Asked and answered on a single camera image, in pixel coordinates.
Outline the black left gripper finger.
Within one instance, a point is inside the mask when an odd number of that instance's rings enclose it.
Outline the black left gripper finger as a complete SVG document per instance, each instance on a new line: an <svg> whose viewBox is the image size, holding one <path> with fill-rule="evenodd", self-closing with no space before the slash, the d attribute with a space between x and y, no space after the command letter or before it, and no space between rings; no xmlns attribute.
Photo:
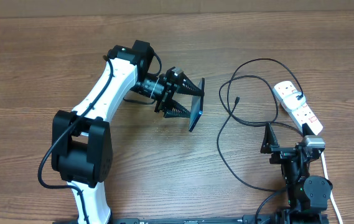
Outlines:
<svg viewBox="0 0 354 224"><path fill-rule="evenodd" d="M190 111L175 100L168 101L163 112L164 118L190 118Z"/></svg>
<svg viewBox="0 0 354 224"><path fill-rule="evenodd" d="M189 78L179 78L177 82L177 93L204 96L204 78L201 78L198 85L195 85Z"/></svg>

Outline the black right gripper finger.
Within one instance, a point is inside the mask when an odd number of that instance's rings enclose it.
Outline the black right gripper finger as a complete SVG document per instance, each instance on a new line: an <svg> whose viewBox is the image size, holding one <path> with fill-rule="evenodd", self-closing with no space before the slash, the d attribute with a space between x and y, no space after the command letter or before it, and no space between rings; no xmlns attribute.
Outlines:
<svg viewBox="0 0 354 224"><path fill-rule="evenodd" d="M271 123L266 123L264 138L261 145L260 153L272 154L278 148L279 148L279 143L277 141Z"/></svg>
<svg viewBox="0 0 354 224"><path fill-rule="evenodd" d="M311 128L309 127L309 125L307 123L304 123L302 125L302 136L311 136L314 135L314 132L311 130Z"/></svg>

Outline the blue Galaxy smartphone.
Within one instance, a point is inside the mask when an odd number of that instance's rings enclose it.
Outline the blue Galaxy smartphone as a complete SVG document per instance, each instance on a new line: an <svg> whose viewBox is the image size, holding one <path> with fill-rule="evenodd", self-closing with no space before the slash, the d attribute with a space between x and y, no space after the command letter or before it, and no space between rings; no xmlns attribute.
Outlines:
<svg viewBox="0 0 354 224"><path fill-rule="evenodd" d="M203 101L204 101L204 88L205 88L205 79L202 78L198 84L200 89L200 94L198 96L192 97L192 105L190 111L190 123L189 131L192 132L198 123L201 115L203 114Z"/></svg>

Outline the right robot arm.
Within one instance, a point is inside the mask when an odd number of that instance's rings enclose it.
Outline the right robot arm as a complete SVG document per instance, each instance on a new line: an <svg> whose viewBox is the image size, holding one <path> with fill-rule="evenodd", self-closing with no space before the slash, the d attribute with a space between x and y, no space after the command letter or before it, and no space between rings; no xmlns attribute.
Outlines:
<svg viewBox="0 0 354 224"><path fill-rule="evenodd" d="M264 206L262 203L254 216L255 223L328 223L322 212L328 207L333 185L327 178L309 173L310 163L320 159L325 142L306 123L302 125L302 131L301 142L294 147L281 147L271 124L266 124L261 153L271 155L270 164L281 166L286 186L270 195L265 202L285 192L289 206L259 217Z"/></svg>

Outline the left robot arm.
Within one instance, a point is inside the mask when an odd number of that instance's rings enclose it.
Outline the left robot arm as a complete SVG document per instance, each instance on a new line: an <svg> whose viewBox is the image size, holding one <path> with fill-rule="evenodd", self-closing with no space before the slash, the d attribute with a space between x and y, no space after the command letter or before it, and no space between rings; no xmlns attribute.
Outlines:
<svg viewBox="0 0 354 224"><path fill-rule="evenodd" d="M152 99L165 118L189 119L193 131L203 113L205 80L195 85L177 67L150 73L158 55L150 43L114 46L103 57L105 69L89 94L71 111L58 111L52 122L52 145L44 156L71 189L78 209L75 223L111 223L105 179L113 160L110 123L129 91Z"/></svg>

